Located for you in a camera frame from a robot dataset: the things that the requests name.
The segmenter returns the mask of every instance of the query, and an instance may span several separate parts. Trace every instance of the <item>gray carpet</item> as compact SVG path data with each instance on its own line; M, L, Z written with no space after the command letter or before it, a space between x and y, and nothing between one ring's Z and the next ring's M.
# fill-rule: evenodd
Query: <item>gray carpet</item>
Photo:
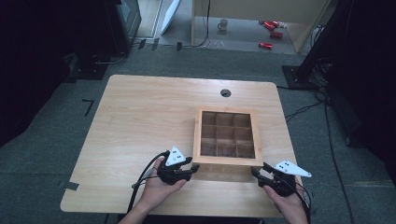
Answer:
M111 75L271 81L286 86L281 65L299 65L303 60L303 56L271 52L176 51L176 47L151 50L146 46L141 50L133 48L123 61L111 64L102 81L62 84L28 130L0 149L0 223L104 223L106 214L62 212L64 191L58 186L73 172ZM317 102L311 91L279 89L279 95L285 115ZM87 117L89 103L83 99L94 100ZM288 122L290 138L299 165L313 175L304 178L304 185L313 196L312 223L351 223L332 161L324 110L324 104L318 105ZM365 148L346 147L345 134L334 111L330 106L327 110L334 155L355 223L393 223L396 191L384 164ZM198 220L209 223L204 218ZM115 215L111 215L107 223L114 222ZM248 223L243 219L237 222ZM265 218L264 222L284 220Z

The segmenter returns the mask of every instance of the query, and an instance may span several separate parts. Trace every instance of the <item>wooden table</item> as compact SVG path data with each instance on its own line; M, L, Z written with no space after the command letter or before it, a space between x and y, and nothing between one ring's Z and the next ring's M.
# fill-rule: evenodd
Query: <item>wooden table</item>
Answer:
M287 23L290 40L300 52L332 0L211 0L210 17ZM191 44L195 17L206 17L209 0L193 0Z
M223 89L232 95L221 96ZM79 188L65 191L62 210L125 213L131 186L153 157L174 145L186 157L192 156L198 105L256 110L264 160L273 165L285 159L296 162L273 83L115 75L108 81L70 178L79 183ZM232 182L194 176L151 214L280 216L254 177L247 182Z

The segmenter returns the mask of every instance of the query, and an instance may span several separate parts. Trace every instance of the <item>human hand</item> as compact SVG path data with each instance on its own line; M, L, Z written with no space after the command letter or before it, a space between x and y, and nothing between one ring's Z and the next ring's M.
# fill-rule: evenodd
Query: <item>human hand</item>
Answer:
M288 197L281 197L271 187L264 186L263 188L268 197L274 202L274 206L282 213L288 223L308 223L303 204L295 193ZM298 193L302 190L300 186L297 186Z
M136 206L140 206L142 209L147 211L151 211L158 207L170 194L180 190L187 183L187 180L185 179L177 181L175 185L167 185L163 183L159 177L156 177L157 169L160 166L161 161L163 161L163 158L155 161L150 178L146 180L146 186L142 197L136 204Z

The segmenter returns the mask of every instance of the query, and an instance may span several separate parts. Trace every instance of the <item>wooden box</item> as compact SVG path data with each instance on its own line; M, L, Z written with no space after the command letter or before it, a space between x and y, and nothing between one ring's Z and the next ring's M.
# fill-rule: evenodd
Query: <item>wooden box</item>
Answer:
M262 167L262 146L254 110L198 107L195 118L194 178L251 181L250 167Z

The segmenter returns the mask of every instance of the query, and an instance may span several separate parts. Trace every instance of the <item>red object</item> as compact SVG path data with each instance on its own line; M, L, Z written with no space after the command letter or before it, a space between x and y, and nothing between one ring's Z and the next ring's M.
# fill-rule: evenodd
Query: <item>red object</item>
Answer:
M270 22L275 26L275 28L279 27L279 21L270 21Z
M259 48L262 48L262 49L272 49L272 44L269 44L269 43L264 43L264 42L260 42L260 44L259 44Z
M265 28L267 28L269 31L274 31L275 30L275 26L269 21L265 21L262 25Z
M280 33L280 32L271 32L271 34L270 34L270 37L273 37L273 38L282 38L282 36L283 36L283 34L282 33Z

